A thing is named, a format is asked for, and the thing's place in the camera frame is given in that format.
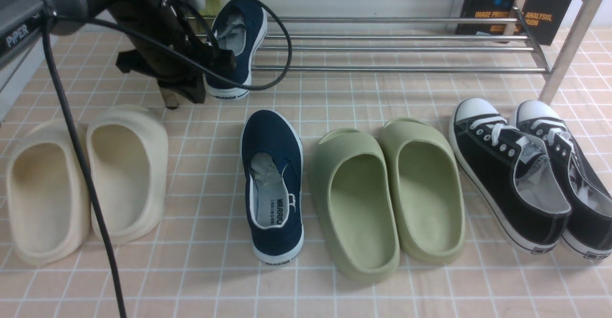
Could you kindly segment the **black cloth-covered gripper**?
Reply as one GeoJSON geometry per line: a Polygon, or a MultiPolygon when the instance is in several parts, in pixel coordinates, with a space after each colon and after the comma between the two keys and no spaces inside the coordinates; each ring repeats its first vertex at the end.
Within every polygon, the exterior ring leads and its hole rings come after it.
{"type": "Polygon", "coordinates": [[[221,49],[213,34],[210,45],[197,37],[186,21],[186,13],[196,10],[183,0],[114,0],[109,12],[119,26],[133,31],[128,38],[135,49],[120,53],[118,68],[155,78],[169,109],[176,108],[173,94],[193,104],[205,102],[203,72],[194,64],[223,77],[236,70],[234,54],[221,49]]]}

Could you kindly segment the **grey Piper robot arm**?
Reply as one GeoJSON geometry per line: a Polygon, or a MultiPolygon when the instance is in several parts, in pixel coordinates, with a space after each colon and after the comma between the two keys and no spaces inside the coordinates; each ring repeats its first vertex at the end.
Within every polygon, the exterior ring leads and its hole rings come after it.
{"type": "Polygon", "coordinates": [[[236,59],[217,41],[206,45],[196,36],[186,14],[198,12],[183,0],[1,0],[1,66],[8,65],[41,36],[43,27],[55,35],[71,35],[90,19],[108,11],[133,50],[120,52],[116,67],[153,78],[168,109],[177,94],[203,104],[207,70],[230,75],[236,59]]]}

